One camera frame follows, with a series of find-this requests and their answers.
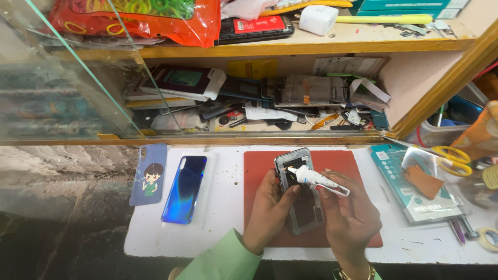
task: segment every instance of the red plastic bag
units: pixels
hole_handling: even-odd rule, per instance
[[[111,2],[131,36],[207,48],[220,35],[220,0]],[[58,0],[48,19],[59,32],[126,37],[108,0]]]

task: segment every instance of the white table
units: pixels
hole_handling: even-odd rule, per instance
[[[213,247],[231,228],[244,229],[244,152],[254,150],[294,150],[300,147],[236,146],[211,147],[218,154],[211,179],[209,201],[203,230],[189,231],[161,227],[161,214],[178,162],[184,151],[202,152],[204,148],[171,148],[168,152],[161,202],[135,207],[124,243],[124,252],[138,257],[193,258]],[[310,150],[346,150],[345,147],[309,147]],[[380,211],[380,231],[384,246],[368,248],[367,258],[374,263],[411,264],[498,264],[492,253],[468,241],[461,245],[448,223],[411,226],[396,198],[384,182],[370,157],[370,148],[352,149],[367,193]],[[390,202],[380,186],[383,186]],[[474,229],[494,227],[498,213],[470,203],[473,215],[468,218]],[[267,260],[335,261],[330,248],[266,248]]]

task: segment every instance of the red cable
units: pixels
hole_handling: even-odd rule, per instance
[[[493,63],[490,67],[484,69],[483,71],[481,71],[479,74],[477,74],[474,78],[473,78],[473,81],[475,81],[477,78],[481,77],[482,75],[490,72],[493,68],[497,67],[498,66],[498,61]]]
[[[420,138],[420,126],[417,126],[417,139],[418,139],[418,142],[420,143],[420,145],[424,148],[427,148],[425,145],[424,145],[424,142],[422,142],[422,138]]]

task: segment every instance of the green sleeve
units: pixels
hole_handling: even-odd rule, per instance
[[[261,256],[249,252],[231,229],[214,248],[198,255],[176,280],[252,280]]]
[[[341,280],[341,276],[339,275],[339,269],[334,269],[334,271],[332,271],[332,275],[334,276],[335,280]],[[378,275],[378,273],[376,271],[375,277],[373,279],[370,278],[370,280],[382,280],[382,278],[380,278],[380,276]]]

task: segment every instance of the scissors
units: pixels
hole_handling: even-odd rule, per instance
[[[393,139],[391,137],[386,137],[386,136],[382,136],[382,137],[386,138],[388,140],[391,140],[394,143],[398,143],[398,144],[401,144],[401,145],[406,146],[406,147],[414,147],[414,148],[418,148],[418,149],[421,149],[421,150],[424,150],[424,151],[427,151],[427,152],[435,153],[435,154],[441,156],[442,158],[449,160],[452,163],[452,166],[461,169],[461,172],[457,172],[457,171],[449,169],[444,164],[442,164],[443,161],[438,162],[438,166],[441,169],[443,169],[444,171],[446,171],[446,172],[448,172],[448,173],[450,173],[452,175],[455,175],[455,176],[458,176],[458,177],[465,177],[465,176],[469,176],[470,174],[472,174],[472,168],[467,165],[468,163],[471,162],[471,159],[470,159],[469,155],[467,155],[465,152],[463,152],[463,151],[461,151],[461,150],[459,150],[459,149],[457,149],[455,147],[450,147],[450,146],[434,146],[434,147],[431,147],[431,148],[423,148],[423,147],[420,147],[419,145],[415,145],[415,144],[403,142],[403,141],[400,141],[400,140]],[[447,152],[444,152],[443,150],[450,150],[452,152],[455,152],[460,157],[454,156],[454,155],[449,154]]]

